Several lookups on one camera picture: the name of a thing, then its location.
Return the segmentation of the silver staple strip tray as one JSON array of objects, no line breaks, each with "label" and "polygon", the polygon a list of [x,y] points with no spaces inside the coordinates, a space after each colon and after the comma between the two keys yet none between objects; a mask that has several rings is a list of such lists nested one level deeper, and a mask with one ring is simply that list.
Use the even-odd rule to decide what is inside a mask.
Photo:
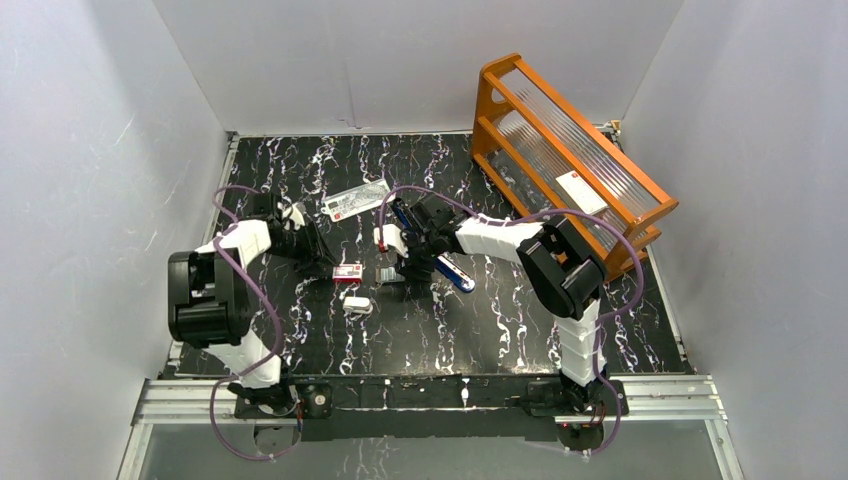
[{"label": "silver staple strip tray", "polygon": [[404,283],[405,277],[394,267],[381,267],[376,270],[375,279],[378,284]]}]

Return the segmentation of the red white staple box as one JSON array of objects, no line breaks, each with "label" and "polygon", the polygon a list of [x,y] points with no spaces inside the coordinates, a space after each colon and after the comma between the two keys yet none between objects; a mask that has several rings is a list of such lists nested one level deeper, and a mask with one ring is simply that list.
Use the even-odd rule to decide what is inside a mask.
[{"label": "red white staple box", "polygon": [[364,277],[364,267],[360,263],[339,264],[332,270],[332,279],[339,283],[360,283]]}]

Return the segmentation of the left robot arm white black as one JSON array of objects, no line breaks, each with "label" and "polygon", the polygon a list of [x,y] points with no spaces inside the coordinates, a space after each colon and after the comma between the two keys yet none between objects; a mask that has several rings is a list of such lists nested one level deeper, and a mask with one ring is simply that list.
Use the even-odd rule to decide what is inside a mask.
[{"label": "left robot arm white black", "polygon": [[297,407],[299,391],[281,379],[281,346],[267,347],[252,328],[251,293],[274,322],[280,320],[247,273],[264,255],[293,261],[307,277],[326,277],[339,264],[302,204],[251,190],[242,218],[206,244],[169,257],[168,328],[174,340],[221,361],[235,390],[261,390],[263,407],[286,416]]}]

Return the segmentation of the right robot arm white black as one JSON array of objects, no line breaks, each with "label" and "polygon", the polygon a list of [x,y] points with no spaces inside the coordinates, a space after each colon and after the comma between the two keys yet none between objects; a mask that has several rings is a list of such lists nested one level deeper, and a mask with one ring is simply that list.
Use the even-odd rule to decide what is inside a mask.
[{"label": "right robot arm white black", "polygon": [[518,222],[482,214],[458,214],[435,198],[409,206],[391,203],[395,224],[374,230],[375,243],[396,255],[394,271],[410,283],[429,283],[440,273],[464,292],[476,284],[451,255],[484,255],[522,268],[538,301],[554,318],[561,346],[565,405],[590,413],[603,399],[606,362],[597,339],[600,294],[607,268],[563,215]]}]

